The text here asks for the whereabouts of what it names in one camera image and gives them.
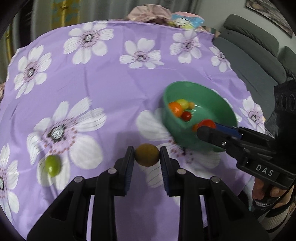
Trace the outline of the red cherry tomato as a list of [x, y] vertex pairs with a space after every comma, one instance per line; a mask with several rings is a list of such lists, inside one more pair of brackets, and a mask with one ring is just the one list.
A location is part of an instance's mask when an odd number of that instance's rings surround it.
[[206, 120], [202, 120], [200, 121], [197, 126], [196, 129], [202, 127], [202, 126], [207, 126], [209, 128], [216, 128], [216, 124], [214, 121], [210, 120], [210, 119], [206, 119]]

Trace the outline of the yellow cherry tomato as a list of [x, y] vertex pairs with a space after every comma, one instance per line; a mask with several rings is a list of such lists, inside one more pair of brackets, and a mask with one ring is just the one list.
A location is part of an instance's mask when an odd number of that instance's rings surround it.
[[141, 144], [135, 149], [135, 160], [144, 167], [151, 167], [159, 161], [159, 149], [152, 144]]
[[194, 102], [188, 102], [188, 108], [187, 109], [189, 109], [189, 110], [192, 110], [192, 109], [194, 109], [195, 108], [195, 104], [194, 104]]

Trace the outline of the green plastic bowl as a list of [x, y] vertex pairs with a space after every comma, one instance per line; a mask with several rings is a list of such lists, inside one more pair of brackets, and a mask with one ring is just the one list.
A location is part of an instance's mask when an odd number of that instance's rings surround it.
[[[189, 121], [176, 117], [169, 108], [169, 103], [179, 99], [193, 102], [195, 105], [194, 109], [189, 111], [192, 114]], [[229, 127], [237, 126], [234, 111], [219, 94], [194, 82], [177, 81], [165, 88], [162, 100], [163, 124], [180, 147], [200, 152], [224, 151], [220, 147], [199, 140], [193, 132], [193, 125], [207, 119]]]

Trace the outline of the green tomato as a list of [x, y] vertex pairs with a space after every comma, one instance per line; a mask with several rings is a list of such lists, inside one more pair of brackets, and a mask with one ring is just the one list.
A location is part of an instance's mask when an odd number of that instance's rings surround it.
[[50, 177], [56, 177], [61, 171], [61, 159], [58, 155], [49, 155], [45, 159], [45, 168]]
[[176, 102], [182, 107], [183, 110], [187, 110], [189, 108], [189, 102], [185, 99], [178, 99]]

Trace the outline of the orange tangerine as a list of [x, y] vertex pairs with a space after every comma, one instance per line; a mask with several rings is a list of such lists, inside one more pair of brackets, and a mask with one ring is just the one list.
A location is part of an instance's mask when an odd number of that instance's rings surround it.
[[177, 103], [177, 102], [170, 102], [168, 104], [169, 109], [171, 110], [171, 112], [173, 113], [173, 115], [177, 118], [180, 118], [183, 114], [183, 108], [182, 106]]
[[192, 130], [193, 130], [194, 132], [196, 132], [198, 128], [199, 128], [199, 124], [197, 123], [197, 124], [194, 124], [194, 125], [193, 125]]

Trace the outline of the grey sofa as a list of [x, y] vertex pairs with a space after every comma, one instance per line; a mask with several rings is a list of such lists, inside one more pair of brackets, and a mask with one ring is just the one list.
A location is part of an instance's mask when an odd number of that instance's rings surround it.
[[278, 40], [238, 15], [227, 17], [223, 30], [212, 42], [244, 82], [254, 102], [261, 106], [264, 117], [270, 118], [274, 87], [295, 80], [295, 53], [285, 47], [278, 55]]

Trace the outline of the purple floral tablecloth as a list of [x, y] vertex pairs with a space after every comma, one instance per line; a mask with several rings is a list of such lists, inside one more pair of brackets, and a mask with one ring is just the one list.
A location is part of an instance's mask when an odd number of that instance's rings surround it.
[[[161, 122], [162, 95], [176, 81], [220, 94], [239, 125], [264, 129], [254, 102], [208, 33], [97, 21], [59, 28], [20, 48], [1, 102], [1, 207], [22, 237], [76, 176], [111, 167], [128, 146], [166, 146], [195, 175], [219, 176], [239, 193], [250, 176], [225, 153], [182, 150]], [[45, 159], [58, 155], [50, 177]]]

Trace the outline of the framed landscape painting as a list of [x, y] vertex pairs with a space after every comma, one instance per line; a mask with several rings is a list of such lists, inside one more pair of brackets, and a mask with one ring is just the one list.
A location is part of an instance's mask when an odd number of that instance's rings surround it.
[[285, 32], [290, 38], [293, 37], [293, 30], [289, 23], [278, 10], [278, 8], [267, 0], [246, 0], [245, 7], [254, 11], [255, 13], [263, 16], [283, 32]]

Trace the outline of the pink cloth pile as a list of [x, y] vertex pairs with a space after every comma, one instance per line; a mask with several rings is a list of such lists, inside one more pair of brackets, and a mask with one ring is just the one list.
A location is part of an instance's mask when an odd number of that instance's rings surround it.
[[165, 25], [171, 17], [172, 13], [169, 9], [157, 4], [145, 4], [133, 8], [125, 20]]

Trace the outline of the yellow patterned curtain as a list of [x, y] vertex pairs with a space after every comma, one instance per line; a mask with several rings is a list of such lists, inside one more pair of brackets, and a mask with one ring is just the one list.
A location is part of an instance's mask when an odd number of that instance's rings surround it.
[[80, 0], [53, 1], [51, 28], [76, 25], [80, 20]]

